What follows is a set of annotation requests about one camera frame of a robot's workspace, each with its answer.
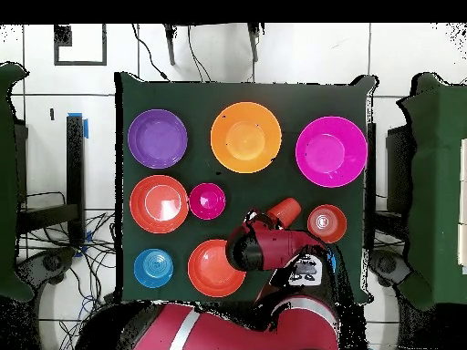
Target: magenta bowl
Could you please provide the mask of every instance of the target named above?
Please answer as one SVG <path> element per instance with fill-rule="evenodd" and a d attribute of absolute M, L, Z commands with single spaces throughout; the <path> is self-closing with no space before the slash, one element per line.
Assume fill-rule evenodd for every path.
<path fill-rule="evenodd" d="M 362 131 L 341 117 L 309 123 L 296 142 L 296 163 L 304 176 L 326 188 L 342 187 L 356 179 L 367 162 Z"/>
<path fill-rule="evenodd" d="M 194 187 L 189 200 L 193 215 L 203 220 L 215 219 L 225 208 L 223 190 L 211 182 L 203 182 Z"/>

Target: orange bowl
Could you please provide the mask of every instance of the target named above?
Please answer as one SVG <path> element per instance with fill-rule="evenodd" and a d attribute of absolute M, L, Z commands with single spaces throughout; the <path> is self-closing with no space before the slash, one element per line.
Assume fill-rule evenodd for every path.
<path fill-rule="evenodd" d="M 238 290 L 246 273 L 235 270 L 225 256 L 227 241 L 210 240 L 194 249 L 188 261 L 188 276 L 204 295 L 223 297 Z"/>
<path fill-rule="evenodd" d="M 264 106 L 253 102 L 225 108 L 211 128 L 211 148 L 225 168 L 254 173 L 277 156 L 282 133 L 279 122 Z"/>

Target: white tile floor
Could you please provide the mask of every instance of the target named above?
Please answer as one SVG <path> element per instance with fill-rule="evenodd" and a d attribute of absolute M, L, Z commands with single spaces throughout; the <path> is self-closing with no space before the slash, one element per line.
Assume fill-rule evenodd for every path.
<path fill-rule="evenodd" d="M 376 75 L 373 118 L 377 123 L 377 191 L 387 193 L 386 147 L 388 129 L 405 124 L 396 105 L 410 92 L 413 76 L 438 72 L 458 83 L 467 77 L 467 46 L 463 25 L 431 24 L 266 24 L 260 35 L 256 82 L 346 84 L 362 74 Z M 61 60 L 99 60 L 99 26 L 72 25 L 73 46 L 60 48 Z M 133 35 L 131 25 L 107 25 L 108 64 L 105 67 L 56 67 L 53 26 L 0 26 L 0 62 L 25 66 L 29 76 L 13 88 L 12 102 L 29 127 L 27 144 L 28 192 L 60 190 L 65 184 L 65 120 L 67 113 L 88 118 L 85 139 L 87 216 L 114 208 L 115 114 L 114 71 L 128 71 L 143 80 L 160 80 L 149 55 Z M 156 66 L 171 80 L 197 80 L 186 27 L 174 39 L 176 65 L 171 67 L 162 25 L 140 25 L 140 38 L 150 48 Z M 212 80 L 241 82 L 252 75 L 252 56 L 246 24 L 196 26 L 192 48 Z M 49 110 L 55 111 L 55 120 Z M 59 197 L 36 198 L 39 205 L 59 203 Z M 385 209 L 378 198 L 378 208 Z M 109 229 L 99 238 L 110 241 Z M 26 250 L 20 257 L 24 259 Z M 114 264 L 113 256 L 106 264 Z M 88 291 L 88 267 L 75 258 L 73 268 Z M 99 272 L 104 293 L 115 286 L 115 270 Z M 393 350 L 399 330 L 399 310 L 392 289 L 381 287 L 368 273 L 374 301 L 365 306 L 367 339 L 375 350 Z M 58 320 L 72 326 L 81 309 L 77 280 L 71 272 L 64 282 L 44 291 L 39 317 L 45 350 L 58 350 L 65 334 Z"/>

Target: red plate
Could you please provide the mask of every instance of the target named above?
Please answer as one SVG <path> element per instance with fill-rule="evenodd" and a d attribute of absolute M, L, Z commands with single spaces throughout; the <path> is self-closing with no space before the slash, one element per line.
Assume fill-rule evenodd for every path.
<path fill-rule="evenodd" d="M 188 195 L 172 177 L 149 176 L 133 189 L 130 212 L 143 230 L 152 233 L 172 232 L 186 219 Z"/>
<path fill-rule="evenodd" d="M 225 256 L 226 241 L 202 242 L 188 261 L 188 276 L 200 293 L 222 297 L 234 293 L 244 282 L 246 273 L 235 270 Z"/>

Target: magenta plate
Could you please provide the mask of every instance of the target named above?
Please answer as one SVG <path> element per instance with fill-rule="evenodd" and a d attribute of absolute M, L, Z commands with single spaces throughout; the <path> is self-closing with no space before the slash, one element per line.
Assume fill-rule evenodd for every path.
<path fill-rule="evenodd" d="M 327 188 L 356 179 L 367 162 L 362 131 L 341 117 L 323 117 L 309 123 L 296 142 L 296 163 L 307 179 Z"/>

